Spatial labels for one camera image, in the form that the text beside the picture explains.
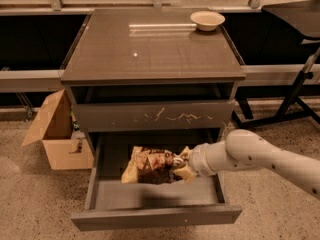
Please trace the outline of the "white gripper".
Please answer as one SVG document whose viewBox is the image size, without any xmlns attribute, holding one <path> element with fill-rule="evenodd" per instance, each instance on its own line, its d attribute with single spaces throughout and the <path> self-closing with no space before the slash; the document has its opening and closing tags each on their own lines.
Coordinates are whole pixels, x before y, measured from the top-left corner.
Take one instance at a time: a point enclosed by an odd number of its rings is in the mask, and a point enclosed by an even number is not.
<svg viewBox="0 0 320 240">
<path fill-rule="evenodd" d="M 191 183 L 197 177 L 197 174 L 201 177 L 212 176 L 214 171 L 210 168 L 206 158 L 207 147 L 207 143 L 197 145 L 193 149 L 186 146 L 179 154 L 179 157 L 183 161 L 189 160 L 190 166 L 185 165 L 181 168 L 176 168 L 173 173 L 181 177 L 186 183 Z"/>
</svg>

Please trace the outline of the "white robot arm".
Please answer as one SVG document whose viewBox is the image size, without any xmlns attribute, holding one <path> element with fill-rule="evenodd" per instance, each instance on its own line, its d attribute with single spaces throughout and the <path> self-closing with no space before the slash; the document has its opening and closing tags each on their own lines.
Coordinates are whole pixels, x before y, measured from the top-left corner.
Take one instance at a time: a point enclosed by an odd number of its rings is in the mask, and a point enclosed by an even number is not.
<svg viewBox="0 0 320 240">
<path fill-rule="evenodd" d="M 186 182 L 219 171 L 265 168 L 320 199 L 320 161 L 278 148 L 243 129 L 230 132 L 224 141 L 186 147 L 173 158 L 173 168 Z"/>
</svg>

